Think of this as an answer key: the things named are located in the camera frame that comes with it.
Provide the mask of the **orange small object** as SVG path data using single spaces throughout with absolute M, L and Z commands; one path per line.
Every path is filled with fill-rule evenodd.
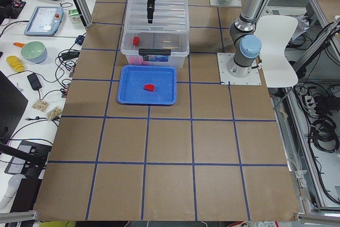
M 14 42 L 13 45 L 18 46 L 18 47 L 23 47 L 25 44 L 19 43 L 19 42 Z

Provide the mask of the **green bowl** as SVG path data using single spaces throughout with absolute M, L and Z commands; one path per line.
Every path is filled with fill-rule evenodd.
M 47 48 L 40 41 L 32 41 L 22 47 L 21 55 L 26 60 L 38 64 L 46 60 Z

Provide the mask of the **black power adapter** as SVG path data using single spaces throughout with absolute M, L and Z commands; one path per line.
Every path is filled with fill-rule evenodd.
M 41 85 L 40 80 L 39 80 L 36 73 L 32 73 L 32 74 L 28 75 L 27 79 L 30 83 L 32 90 L 38 91 L 39 89 L 42 88 L 42 85 Z

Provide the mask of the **clear plastic box lid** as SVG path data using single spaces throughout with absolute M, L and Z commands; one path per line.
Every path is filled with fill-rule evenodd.
M 188 33 L 188 0 L 156 0 L 152 23 L 147 0 L 127 0 L 124 29 L 127 32 Z

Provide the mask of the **white chair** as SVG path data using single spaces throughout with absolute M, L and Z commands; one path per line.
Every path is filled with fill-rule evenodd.
M 262 16 L 254 33 L 262 43 L 260 58 L 268 88 L 293 87 L 298 77 L 285 57 L 285 48 L 293 36 L 298 21 L 284 15 Z

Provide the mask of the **near teach pendant tablet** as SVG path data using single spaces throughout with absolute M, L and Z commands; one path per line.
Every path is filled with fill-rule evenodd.
M 64 15 L 60 6 L 37 6 L 25 28 L 27 36 L 53 36 L 59 29 Z

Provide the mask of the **snack bag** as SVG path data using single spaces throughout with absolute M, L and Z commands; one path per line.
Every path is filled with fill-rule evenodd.
M 44 101 L 44 100 L 37 100 L 34 102 L 32 108 L 39 110 L 41 112 L 45 112 L 46 109 L 48 108 L 49 103 Z
M 61 116 L 62 111 L 63 111 L 62 108 L 60 108 L 59 106 L 56 106 L 47 113 L 47 118 L 51 121 L 55 119 L 56 117 Z

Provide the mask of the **blue plastic tray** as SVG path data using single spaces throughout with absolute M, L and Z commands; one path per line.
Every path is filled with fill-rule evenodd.
M 117 100 L 132 105 L 173 105 L 177 72 L 170 66 L 126 65 L 122 68 Z

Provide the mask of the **red block cluster in box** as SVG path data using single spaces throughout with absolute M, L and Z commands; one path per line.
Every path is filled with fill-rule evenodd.
M 149 65 L 149 61 L 144 61 L 141 56 L 130 56 L 127 58 L 127 61 L 130 65 Z

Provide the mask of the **yellow ridged toy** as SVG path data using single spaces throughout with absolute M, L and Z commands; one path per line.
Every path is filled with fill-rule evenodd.
M 6 61 L 8 65 L 17 73 L 23 72 L 25 70 L 25 66 L 17 56 L 8 56 Z

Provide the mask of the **clear plastic storage box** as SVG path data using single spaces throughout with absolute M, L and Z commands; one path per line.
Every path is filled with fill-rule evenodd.
M 133 45 L 134 36 L 140 38 L 138 46 Z M 172 66 L 181 69 L 189 54 L 188 33 L 127 32 L 123 30 L 121 53 L 127 62 L 130 56 L 141 56 L 149 65 Z

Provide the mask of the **green white carton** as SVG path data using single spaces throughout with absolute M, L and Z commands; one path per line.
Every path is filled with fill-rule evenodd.
M 73 24 L 78 24 L 78 23 L 82 23 L 82 20 L 80 18 L 79 12 L 77 9 L 70 9 L 67 12 L 68 18 L 69 20 L 73 23 Z

